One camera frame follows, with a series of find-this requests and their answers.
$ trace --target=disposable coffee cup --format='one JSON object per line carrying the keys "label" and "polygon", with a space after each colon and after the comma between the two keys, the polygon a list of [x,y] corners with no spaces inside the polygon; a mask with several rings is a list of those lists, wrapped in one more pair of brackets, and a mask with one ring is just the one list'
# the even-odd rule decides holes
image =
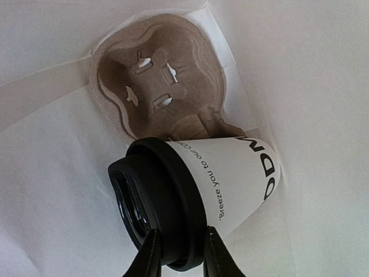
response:
{"label": "disposable coffee cup", "polygon": [[276,189],[280,162],[257,138],[213,138],[168,143],[190,170],[208,225],[225,237]]}
{"label": "disposable coffee cup", "polygon": [[207,226],[225,237],[276,190],[280,163],[257,138],[144,138],[108,169],[122,219],[139,249],[158,229],[162,265],[202,262]]}

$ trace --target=paper surface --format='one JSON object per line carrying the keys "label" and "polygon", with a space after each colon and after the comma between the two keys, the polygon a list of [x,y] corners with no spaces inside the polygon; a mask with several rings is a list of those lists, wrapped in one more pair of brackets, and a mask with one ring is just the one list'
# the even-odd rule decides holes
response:
{"label": "paper surface", "polygon": [[[367,2],[212,0],[210,7],[261,139],[281,159],[275,212],[283,211],[294,268],[281,273],[288,264],[266,229],[250,242],[245,224],[231,250],[244,251],[244,265],[256,261],[245,266],[250,276],[369,276]],[[266,261],[268,250],[277,255]]]}
{"label": "paper surface", "polygon": [[[255,128],[232,54],[209,9],[187,16],[210,36],[224,68],[224,118],[244,130]],[[38,73],[32,83],[47,82],[43,76]],[[21,81],[15,88],[26,93],[27,82]],[[31,114],[19,120],[17,113],[18,121],[6,121],[9,127],[0,132],[0,276],[122,276],[137,250],[121,220],[107,167],[127,146],[86,87],[49,104],[46,93],[44,88],[32,93]],[[50,90],[47,98],[64,94]],[[7,112],[24,107],[20,100],[12,98]],[[195,271],[202,276],[201,267]],[[177,275],[163,269],[163,276]]]}
{"label": "paper surface", "polygon": [[0,85],[86,57],[109,30],[156,9],[196,10],[206,0],[0,0]]}

